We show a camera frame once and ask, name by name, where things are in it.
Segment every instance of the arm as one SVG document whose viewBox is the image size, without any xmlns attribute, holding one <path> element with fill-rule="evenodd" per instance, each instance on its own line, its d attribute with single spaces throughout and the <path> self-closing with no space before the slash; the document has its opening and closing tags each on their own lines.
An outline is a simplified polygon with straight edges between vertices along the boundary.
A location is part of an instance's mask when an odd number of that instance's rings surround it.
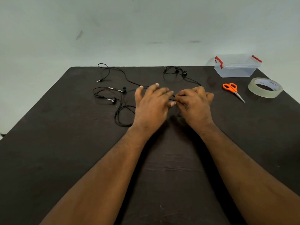
<svg viewBox="0 0 300 225">
<path fill-rule="evenodd" d="M 173 91 L 150 86 L 135 93 L 136 112 L 132 127 L 54 206 L 40 223 L 114 224 L 141 151 L 167 118 Z"/>
<path fill-rule="evenodd" d="M 265 171 L 212 121 L 214 95 L 203 87 L 180 91 L 177 106 L 199 134 L 247 224 L 300 224 L 300 197 Z"/>
</svg>

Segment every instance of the red latch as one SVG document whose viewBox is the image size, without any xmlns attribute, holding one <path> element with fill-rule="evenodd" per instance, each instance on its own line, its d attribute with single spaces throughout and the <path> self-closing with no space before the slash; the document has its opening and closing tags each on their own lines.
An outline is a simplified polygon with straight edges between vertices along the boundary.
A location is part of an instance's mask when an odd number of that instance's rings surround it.
<svg viewBox="0 0 300 225">
<path fill-rule="evenodd" d="M 221 69 L 223 68 L 223 62 L 221 61 L 221 59 L 219 59 L 218 56 L 215 57 L 215 62 L 217 63 L 216 59 L 220 62 L 220 66 L 221 66 Z"/>
<path fill-rule="evenodd" d="M 262 60 L 259 60 L 256 56 L 252 55 L 252 57 L 258 60 L 260 63 L 262 62 Z"/>
</svg>

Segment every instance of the plastic container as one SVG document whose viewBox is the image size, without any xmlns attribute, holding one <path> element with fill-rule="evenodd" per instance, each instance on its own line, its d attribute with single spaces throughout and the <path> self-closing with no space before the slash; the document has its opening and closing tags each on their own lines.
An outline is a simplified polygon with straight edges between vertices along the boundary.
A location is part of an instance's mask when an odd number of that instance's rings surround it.
<svg viewBox="0 0 300 225">
<path fill-rule="evenodd" d="M 220 77 L 251 76 L 262 62 L 256 56 L 247 54 L 217 55 L 215 61 L 215 70 Z"/>
</svg>

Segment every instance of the table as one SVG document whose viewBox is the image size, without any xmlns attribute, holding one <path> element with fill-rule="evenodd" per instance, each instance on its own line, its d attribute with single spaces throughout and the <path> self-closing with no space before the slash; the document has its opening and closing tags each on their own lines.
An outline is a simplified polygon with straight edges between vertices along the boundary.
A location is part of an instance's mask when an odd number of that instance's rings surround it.
<svg viewBox="0 0 300 225">
<path fill-rule="evenodd" d="M 121 67 L 128 79 L 159 83 L 176 93 L 196 84 L 166 75 L 164 67 Z M 300 194 L 300 104 L 286 92 L 266 99 L 247 85 L 254 77 L 221 78 L 213 67 L 182 67 L 215 94 L 213 119 L 258 164 Z M 117 105 L 93 97 L 99 86 L 136 86 L 121 72 L 72 67 L 0 141 L 0 224 L 39 224 L 57 201 L 124 135 L 114 123 Z M 222 89 L 235 83 L 246 103 Z M 126 95 L 134 105 L 133 92 Z M 132 122 L 124 111 L 120 118 Z M 201 139 L 177 108 L 148 141 L 116 224 L 242 224 Z"/>
</svg>

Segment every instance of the scissors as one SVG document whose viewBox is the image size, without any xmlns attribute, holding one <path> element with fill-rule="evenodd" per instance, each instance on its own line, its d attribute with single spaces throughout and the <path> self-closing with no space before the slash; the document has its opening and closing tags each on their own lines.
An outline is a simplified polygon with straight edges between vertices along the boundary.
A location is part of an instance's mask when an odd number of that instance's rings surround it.
<svg viewBox="0 0 300 225">
<path fill-rule="evenodd" d="M 238 94 L 238 86 L 234 83 L 230 83 L 230 84 L 223 84 L 223 88 L 225 90 L 231 91 L 232 93 L 234 93 L 240 100 L 242 100 L 243 102 L 245 102 L 242 97 Z"/>
</svg>

